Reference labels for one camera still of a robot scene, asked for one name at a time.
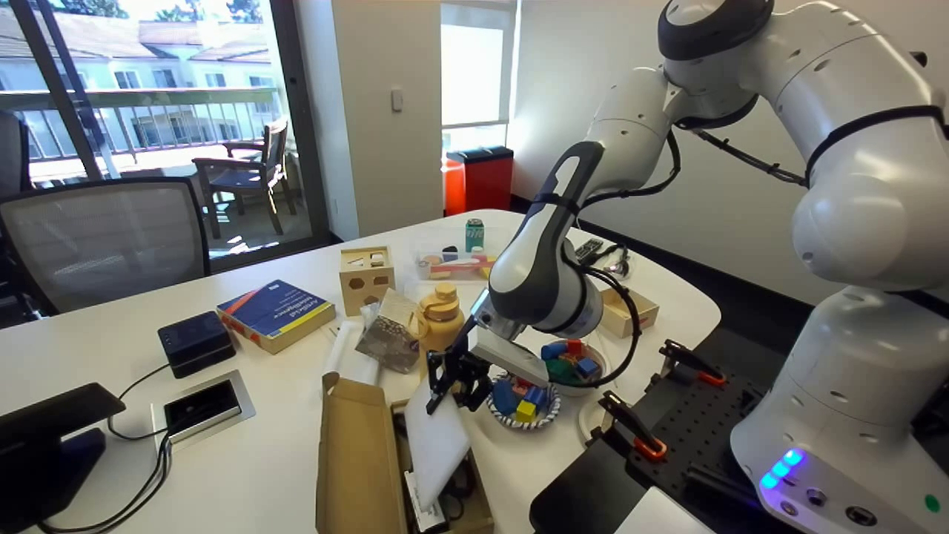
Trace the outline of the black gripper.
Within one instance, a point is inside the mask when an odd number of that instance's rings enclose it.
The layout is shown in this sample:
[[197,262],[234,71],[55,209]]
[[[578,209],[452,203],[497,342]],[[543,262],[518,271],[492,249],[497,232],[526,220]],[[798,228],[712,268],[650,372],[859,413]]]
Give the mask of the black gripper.
[[469,351],[469,338],[460,336],[440,354],[427,355],[429,401],[427,413],[435,413],[443,398],[473,413],[492,391],[486,376],[488,366]]

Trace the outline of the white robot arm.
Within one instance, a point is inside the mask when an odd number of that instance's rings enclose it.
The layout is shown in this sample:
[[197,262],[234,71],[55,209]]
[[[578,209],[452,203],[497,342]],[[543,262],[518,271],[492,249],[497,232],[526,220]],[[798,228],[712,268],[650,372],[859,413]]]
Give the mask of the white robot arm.
[[949,479],[909,430],[949,373],[949,324],[915,298],[949,283],[949,146],[922,68],[836,0],[663,0],[655,66],[604,91],[500,249],[469,324],[429,360],[429,394],[479,406],[488,372],[549,387],[525,330],[580,338],[604,272],[565,232],[653,186],[676,131],[704,134],[767,108],[798,148],[793,206],[741,232],[832,292],[725,435],[774,519],[805,534],[945,534]]

